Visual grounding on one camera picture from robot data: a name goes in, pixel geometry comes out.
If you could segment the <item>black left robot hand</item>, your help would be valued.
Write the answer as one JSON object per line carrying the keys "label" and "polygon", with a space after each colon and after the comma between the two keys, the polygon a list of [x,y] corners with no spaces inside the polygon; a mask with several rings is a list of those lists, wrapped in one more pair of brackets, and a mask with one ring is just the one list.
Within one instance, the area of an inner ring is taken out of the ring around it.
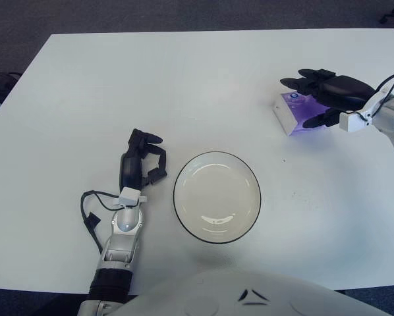
{"label": "black left robot hand", "polygon": [[[121,156],[119,172],[119,189],[132,188],[141,191],[149,184],[155,184],[167,176],[166,151],[158,147],[163,139],[159,136],[134,129],[128,140],[128,149]],[[159,157],[158,166],[150,170],[146,176],[142,171],[142,160],[148,154]]]}

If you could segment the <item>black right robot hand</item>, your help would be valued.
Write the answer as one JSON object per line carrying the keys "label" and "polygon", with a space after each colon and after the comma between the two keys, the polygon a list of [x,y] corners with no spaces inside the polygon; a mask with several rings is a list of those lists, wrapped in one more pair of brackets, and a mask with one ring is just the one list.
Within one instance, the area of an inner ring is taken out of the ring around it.
{"label": "black right robot hand", "polygon": [[300,69],[298,73],[301,78],[283,78],[280,83],[302,95],[312,96],[327,107],[324,113],[304,121],[303,128],[336,125],[342,112],[360,110],[375,93],[375,89],[360,80],[328,70]]}

